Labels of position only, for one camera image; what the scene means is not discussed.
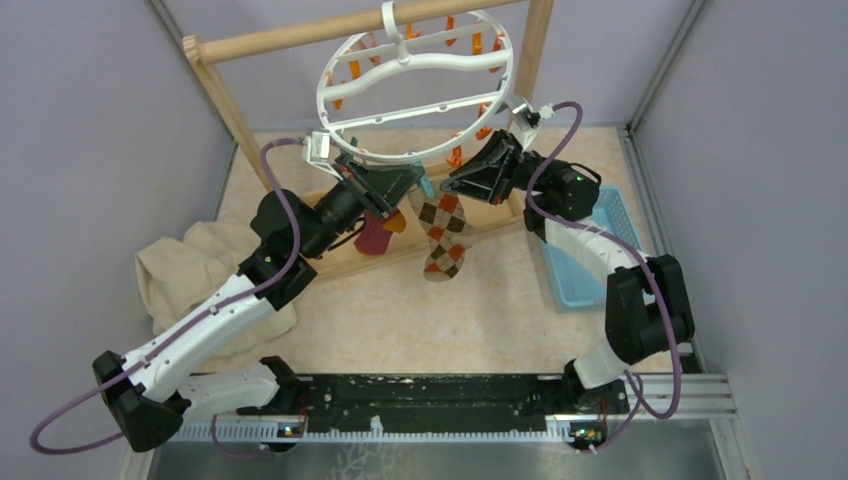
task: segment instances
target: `orange clothespin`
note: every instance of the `orange clothespin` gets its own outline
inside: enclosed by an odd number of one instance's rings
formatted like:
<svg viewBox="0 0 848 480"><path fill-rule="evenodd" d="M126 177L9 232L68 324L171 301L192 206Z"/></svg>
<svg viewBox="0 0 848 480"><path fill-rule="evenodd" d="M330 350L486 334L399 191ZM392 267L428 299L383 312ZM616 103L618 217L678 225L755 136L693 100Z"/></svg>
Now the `orange clothespin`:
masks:
<svg viewBox="0 0 848 480"><path fill-rule="evenodd" d="M456 138L458 136L459 136L459 132L453 134L454 138ZM453 147L453 150L451 150L450 158L445 159L445 161L448 162L448 165L450 165L453 168L461 167L462 166L462 145L457 145L457 146Z"/></svg>
<svg viewBox="0 0 848 480"><path fill-rule="evenodd" d="M421 33L424 32L424 29L418 30L417 32L412 31L412 24L406 24L406 39L409 40L411 38L418 38L421 36Z"/></svg>
<svg viewBox="0 0 848 480"><path fill-rule="evenodd" d="M371 47L370 48L376 47L377 46L377 37L374 35L374 32L368 32L368 38L371 40ZM369 48L368 45L366 45L365 42L362 41L362 39L360 38L359 39L359 49L360 50L368 50L368 48ZM375 55L373 57L368 57L368 60L375 67L377 65L379 65L380 63L382 63L382 60L380 60L379 55Z"/></svg>
<svg viewBox="0 0 848 480"><path fill-rule="evenodd" d="M350 78L351 80L356 80L362 75L362 69L359 68L359 60L354 60L348 64L350 66Z"/></svg>
<svg viewBox="0 0 848 480"><path fill-rule="evenodd" d="M453 15L448 15L448 25L445 27L445 30L446 30L446 31L447 31L447 30L453 30L453 23L454 23ZM445 40L445 45L447 45L447 46L449 46L449 47L450 47L451 45L453 45L454 43L456 43L456 39L455 39L455 38L451 38L451 39Z"/></svg>
<svg viewBox="0 0 848 480"><path fill-rule="evenodd" d="M484 103L480 104L480 108L477 109L477 118L480 118L480 117L483 116L483 112L486 111L486 108L488 108L488 106L489 106L488 102L484 102ZM490 133L492 133L492 130L494 130L492 127L485 127L484 126L480 130L478 130L477 133L474 134L474 137L477 140L483 140L484 138L489 136Z"/></svg>
<svg viewBox="0 0 848 480"><path fill-rule="evenodd" d="M333 74L332 73L327 74L327 86L328 87L333 86ZM344 102L343 98L333 100L333 108L335 108L336 110L340 110L342 108L342 102Z"/></svg>
<svg viewBox="0 0 848 480"><path fill-rule="evenodd" d="M493 52L497 52L498 50L503 48L503 44L501 43L501 37L502 36L503 36L502 33L495 35L495 45L492 47ZM489 71L492 72L492 73L495 73L500 69L501 69L501 67L492 67L492 68L489 69Z"/></svg>
<svg viewBox="0 0 848 480"><path fill-rule="evenodd" d="M477 32L471 35L471 54L480 55L483 53L483 33Z"/></svg>

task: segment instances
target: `circular drying hanger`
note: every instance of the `circular drying hanger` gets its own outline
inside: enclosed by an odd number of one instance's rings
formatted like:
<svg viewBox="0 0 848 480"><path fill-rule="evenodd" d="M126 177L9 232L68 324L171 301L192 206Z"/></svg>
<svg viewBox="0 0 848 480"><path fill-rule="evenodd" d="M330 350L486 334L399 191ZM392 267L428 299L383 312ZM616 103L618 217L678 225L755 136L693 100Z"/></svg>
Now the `circular drying hanger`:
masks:
<svg viewBox="0 0 848 480"><path fill-rule="evenodd" d="M409 164L428 157L445 155L480 130L497 111L497 108L492 107L502 104L512 92L514 55L509 35L507 35L503 25L494 17L486 12L475 10L467 13L467 15L475 17L476 21L471 25L405 39L404 35L398 31L398 26L395 23L394 2L384 3L382 5L382 14L383 26L389 39L388 43L377 45L373 33L353 35L330 58L330 61L323 70L321 79L318 81L316 91L318 118L339 148L364 160L383 164ZM474 48L476 50L472 50L473 53L470 55L448 53L415 54L410 53L408 48L434 45L442 42L450 45L453 43L451 40L465 37L471 37L473 43L480 44L482 35L487 32L494 32L497 39L497 48L488 53L481 52L478 45L475 45ZM371 45L367 49L362 48L366 46L364 42L366 37L371 41ZM359 62L360 60L370 60L375 66L361 75L355 75L356 78L350 81L334 84L332 73L337 65L340 63ZM493 84L497 83L497 86L489 93L344 120L333 120L330 118L330 113L327 110L328 103L337 102L337 104L340 104L345 98L354 97L377 85L382 80L401 73L423 69L443 69L463 72L481 70L495 72L501 70L502 74L499 82L492 82ZM488 107L480 109L479 116L471 125L453 136L446 138L441 144L424 150L403 154L377 153L362 148L362 145L351 145L343 136L345 129L349 128L382 126L398 120L446 113L457 108L479 105L488 105Z"/></svg>

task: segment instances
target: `teal clothespin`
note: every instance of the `teal clothespin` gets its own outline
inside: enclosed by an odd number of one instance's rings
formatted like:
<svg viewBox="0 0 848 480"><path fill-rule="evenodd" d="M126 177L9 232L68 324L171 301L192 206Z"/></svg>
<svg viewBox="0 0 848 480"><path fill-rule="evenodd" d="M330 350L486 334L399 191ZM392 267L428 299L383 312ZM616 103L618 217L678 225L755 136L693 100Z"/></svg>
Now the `teal clothespin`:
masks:
<svg viewBox="0 0 848 480"><path fill-rule="evenodd" d="M415 162L413 165L424 168L424 165L422 165L421 162ZM422 175L418 180L418 185L421 187L421 190L424 190L424 194L427 195L427 198L433 198L436 196L436 190L433 188L433 182L430 181L430 176L427 175L427 170L424 170L424 175Z"/></svg>

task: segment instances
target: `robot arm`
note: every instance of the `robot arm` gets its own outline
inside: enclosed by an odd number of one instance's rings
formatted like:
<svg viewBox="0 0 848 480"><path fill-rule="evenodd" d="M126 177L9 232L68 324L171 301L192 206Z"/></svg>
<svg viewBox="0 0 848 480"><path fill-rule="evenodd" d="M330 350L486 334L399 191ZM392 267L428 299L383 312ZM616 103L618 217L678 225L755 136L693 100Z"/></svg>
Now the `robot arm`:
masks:
<svg viewBox="0 0 848 480"><path fill-rule="evenodd" d="M388 216L424 174L420 165L367 166L348 154L340 156L333 168L341 181L315 207L283 191L295 213L301 242L292 268L280 280L262 290L257 287L291 262L292 226L272 192L260 202L250 224L262 242L236 274L157 338L123 356L105 352L94 361L99 384L125 373L125 368L133 369L102 394L133 450L146 451L165 443L187 420L245 407L285 411L295 403L299 381L277 357L264 358L239 372L191 374L241 332L283 308L306 288L316 276L306 258L320 257L365 210ZM225 299L234 301L222 306ZM189 328L190 334L183 335Z"/></svg>
<svg viewBox="0 0 848 480"><path fill-rule="evenodd" d="M519 127L529 124L523 130L535 129L531 123L534 118L538 121L538 116L527 108L523 111L524 122L517 122ZM513 188L526 189L531 175L544 160L537 152L525 151L527 135L525 132L519 140L503 130L494 132L474 158L450 175L442 189L495 205L507 199ZM527 230L574 257L607 286L606 335L588 353L569 362L563 375L566 395L578 408L594 405L599 389L630 366L668 350L656 300L645 301L645 294L652 292L647 291L648 282L639 261L612 235L588 220L600 183L600 175L591 169L554 160L535 183L534 201L567 222L582 223L568 227L529 207L524 210ZM695 327L679 263L670 255L651 258L644 252L637 253L662 291L677 343L689 341Z"/></svg>

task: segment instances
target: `wooden frame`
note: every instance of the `wooden frame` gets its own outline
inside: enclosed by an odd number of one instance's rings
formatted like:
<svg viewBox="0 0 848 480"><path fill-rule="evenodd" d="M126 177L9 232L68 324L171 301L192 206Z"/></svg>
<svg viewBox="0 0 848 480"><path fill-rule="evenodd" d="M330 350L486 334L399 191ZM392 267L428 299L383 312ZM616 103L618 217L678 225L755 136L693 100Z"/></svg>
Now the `wooden frame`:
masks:
<svg viewBox="0 0 848 480"><path fill-rule="evenodd" d="M532 100L554 0L418 0L396 4L394 15L398 24L405 24L522 1L528 1L529 6L516 73L515 92L527 100ZM259 163L259 144L215 64L382 28L382 15L377 8L210 42L202 42L197 35L190 35L183 38L183 50L189 65L233 138L241 147L247 161L265 189L270 191L271 184ZM431 178L444 177L450 170L451 168L447 165L427 168ZM317 201L322 193L307 195L304 200L307 203ZM405 205L401 209L408 210L406 200L404 202ZM519 222L523 218L523 207L524 201L516 192L505 205L491 207L481 204L470 209L466 207L466 210L469 223L475 225L477 232L488 234ZM364 257L359 255L353 247L345 246L334 251L332 255L325 255L324 259L311 263L320 274L318 278L326 281L412 258L423 254L429 248L423 232L417 235L412 243L408 239L401 242L402 245L395 245L395 243L393 240L387 254L378 257Z"/></svg>

